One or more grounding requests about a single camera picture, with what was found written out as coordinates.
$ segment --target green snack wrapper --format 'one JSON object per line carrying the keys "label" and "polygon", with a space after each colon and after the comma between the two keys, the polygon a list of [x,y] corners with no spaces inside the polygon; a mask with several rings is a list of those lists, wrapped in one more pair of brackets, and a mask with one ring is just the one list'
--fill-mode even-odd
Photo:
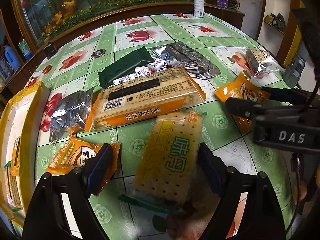
{"label": "green snack wrapper", "polygon": [[100,86],[106,89],[113,84],[115,79],[134,73],[136,67],[142,67],[151,62],[154,62],[154,59],[144,46],[136,49],[112,63],[102,72],[98,72]]}

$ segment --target orange flower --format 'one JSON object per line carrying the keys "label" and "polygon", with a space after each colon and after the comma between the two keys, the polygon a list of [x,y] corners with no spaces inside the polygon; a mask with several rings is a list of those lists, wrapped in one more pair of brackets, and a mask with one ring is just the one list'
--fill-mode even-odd
{"label": "orange flower", "polygon": [[66,10],[72,10],[75,6],[76,6],[76,1],[75,1],[75,0],[72,0],[72,1],[70,1],[70,2],[64,2],[64,3],[63,3],[63,7],[64,7]]}
{"label": "orange flower", "polygon": [[59,11],[55,14],[54,18],[52,19],[54,22],[56,22],[56,25],[59,25],[62,23],[62,11]]}
{"label": "orange flower", "polygon": [[52,28],[53,28],[53,26],[52,26],[50,23],[48,23],[48,25],[46,25],[46,26],[44,27],[44,32],[45,32],[46,34],[50,34]]}

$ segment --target black label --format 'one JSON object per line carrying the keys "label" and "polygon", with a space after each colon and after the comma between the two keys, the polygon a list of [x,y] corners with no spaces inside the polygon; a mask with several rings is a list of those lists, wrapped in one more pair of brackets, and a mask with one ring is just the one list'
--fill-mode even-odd
{"label": "black label", "polygon": [[134,93],[138,93],[144,90],[148,90],[150,88],[154,88],[154,87],[158,87],[160,86],[160,82],[159,79],[151,79],[145,82],[141,82],[139,84],[130,86],[130,87],[126,87],[126,88],[122,88],[120,90],[111,92],[108,98],[108,101],[113,100],[113,99],[117,99],[117,98],[121,98],[121,97],[125,97],[127,95],[131,95]]}

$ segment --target white wall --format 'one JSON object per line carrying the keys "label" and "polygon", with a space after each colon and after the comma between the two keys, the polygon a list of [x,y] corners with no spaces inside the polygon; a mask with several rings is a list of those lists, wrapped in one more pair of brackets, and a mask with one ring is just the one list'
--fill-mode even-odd
{"label": "white wall", "polygon": [[259,27],[263,0],[239,1],[239,11],[245,14],[241,30],[255,39]]}
{"label": "white wall", "polygon": [[[281,13],[286,24],[288,23],[291,0],[267,0],[264,17],[271,13]],[[262,23],[258,42],[261,43],[273,55],[277,55],[284,35],[266,23]]]}

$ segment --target green tablecloth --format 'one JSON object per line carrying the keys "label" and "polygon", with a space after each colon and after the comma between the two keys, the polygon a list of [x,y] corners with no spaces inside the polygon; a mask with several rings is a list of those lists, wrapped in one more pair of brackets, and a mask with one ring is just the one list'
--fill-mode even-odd
{"label": "green tablecloth", "polygon": [[[103,68],[142,46],[148,49],[177,40],[199,51],[221,71],[219,76],[210,80],[196,80],[207,94],[204,104],[192,108],[198,112],[208,112],[201,141],[208,145],[214,155],[221,157],[227,166],[235,166],[240,172],[249,174],[265,171],[274,186],[285,224],[288,226],[292,217],[292,192],[286,165],[288,156],[252,143],[252,133],[241,134],[233,117],[214,96],[217,88],[233,81],[243,71],[241,63],[235,63],[232,59],[233,55],[247,48],[262,49],[256,41],[237,28],[208,14],[204,18],[196,18],[189,14],[168,14],[128,19],[93,30],[64,45],[52,59],[45,59],[39,65],[33,77],[38,77],[37,80],[42,80],[52,91],[49,99],[58,93],[65,97],[93,86],[97,86],[97,91],[101,89],[98,72]],[[106,54],[91,59],[91,54],[98,49],[105,49]],[[259,80],[253,78],[252,82],[257,86],[286,87],[280,74],[271,73]],[[153,212],[121,203],[117,198],[118,194],[132,187],[143,147],[154,122],[153,118],[76,135],[94,144],[122,144],[121,171],[98,197],[90,198],[93,210],[111,240],[170,239],[167,233],[154,228]],[[36,184],[55,153],[68,139],[66,135],[57,144],[51,145],[45,125],[41,128],[36,150]],[[244,202],[241,203],[240,213],[244,208]],[[70,222],[70,228],[74,234],[79,234],[74,222]]]}

